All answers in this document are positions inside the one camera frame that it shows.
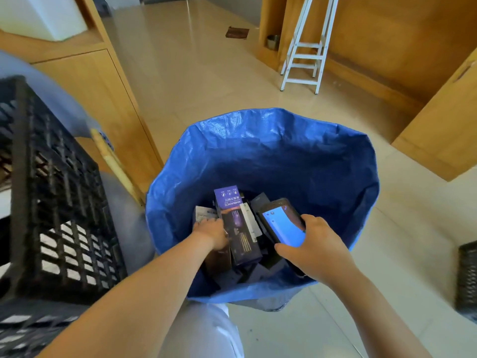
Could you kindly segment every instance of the forearm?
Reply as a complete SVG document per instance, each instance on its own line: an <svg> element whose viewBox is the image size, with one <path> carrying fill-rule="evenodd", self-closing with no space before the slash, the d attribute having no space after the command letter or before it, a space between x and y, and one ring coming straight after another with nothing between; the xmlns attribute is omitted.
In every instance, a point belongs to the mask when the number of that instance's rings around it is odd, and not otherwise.
<svg viewBox="0 0 477 358"><path fill-rule="evenodd" d="M353 317L370 358L431 358L376 286L358 269L333 290Z"/></svg>
<svg viewBox="0 0 477 358"><path fill-rule="evenodd" d="M192 234L104 295L40 356L157 357L212 245Z"/></svg>

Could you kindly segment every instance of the hand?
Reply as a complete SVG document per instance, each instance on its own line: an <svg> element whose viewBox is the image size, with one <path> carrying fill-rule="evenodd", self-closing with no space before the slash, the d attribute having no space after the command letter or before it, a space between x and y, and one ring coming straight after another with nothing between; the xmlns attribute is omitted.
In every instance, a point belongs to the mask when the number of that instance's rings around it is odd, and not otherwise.
<svg viewBox="0 0 477 358"><path fill-rule="evenodd" d="M311 215L301 217L306 224L305 241L297 248L276 244L278 255L332 289L346 283L359 271L348 248L323 218Z"/></svg>
<svg viewBox="0 0 477 358"><path fill-rule="evenodd" d="M213 250L222 250L229 244L225 237L224 221L222 219L203 219L196 222L192 228L192 235L211 239Z"/></svg>

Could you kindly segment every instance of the white plastic container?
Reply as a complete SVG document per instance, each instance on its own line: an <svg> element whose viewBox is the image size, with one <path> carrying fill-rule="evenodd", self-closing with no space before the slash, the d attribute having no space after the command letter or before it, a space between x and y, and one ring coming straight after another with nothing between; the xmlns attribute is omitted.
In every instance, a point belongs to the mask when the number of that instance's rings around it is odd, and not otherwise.
<svg viewBox="0 0 477 358"><path fill-rule="evenodd" d="M75 0L0 0L0 29L62 41L87 30Z"/></svg>

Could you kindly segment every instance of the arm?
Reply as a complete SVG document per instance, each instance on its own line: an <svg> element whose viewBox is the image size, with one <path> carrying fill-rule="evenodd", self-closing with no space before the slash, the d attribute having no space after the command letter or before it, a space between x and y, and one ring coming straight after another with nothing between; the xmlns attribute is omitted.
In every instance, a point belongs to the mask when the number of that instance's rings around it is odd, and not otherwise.
<svg viewBox="0 0 477 358"><path fill-rule="evenodd" d="M157 357L200 265L227 245L222 220L193 233L111 289L39 357Z"/></svg>
<svg viewBox="0 0 477 358"><path fill-rule="evenodd" d="M305 242L276 244L278 254L329 286L355 320L370 358L431 358L384 296L355 265L341 238L320 217L302 215Z"/></svg>

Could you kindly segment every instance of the blue screen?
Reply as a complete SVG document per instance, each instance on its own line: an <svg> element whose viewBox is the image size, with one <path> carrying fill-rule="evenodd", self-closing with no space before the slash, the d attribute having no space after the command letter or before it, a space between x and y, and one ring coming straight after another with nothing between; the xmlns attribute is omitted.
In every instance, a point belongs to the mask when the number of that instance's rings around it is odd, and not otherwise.
<svg viewBox="0 0 477 358"><path fill-rule="evenodd" d="M289 219L285 212L287 208L287 206L280 206L263 212L263 216L280 242L289 246L299 247L305 240L305 227L299 222L300 219L298 217L296 218L296 223L299 223L301 228Z"/></svg>

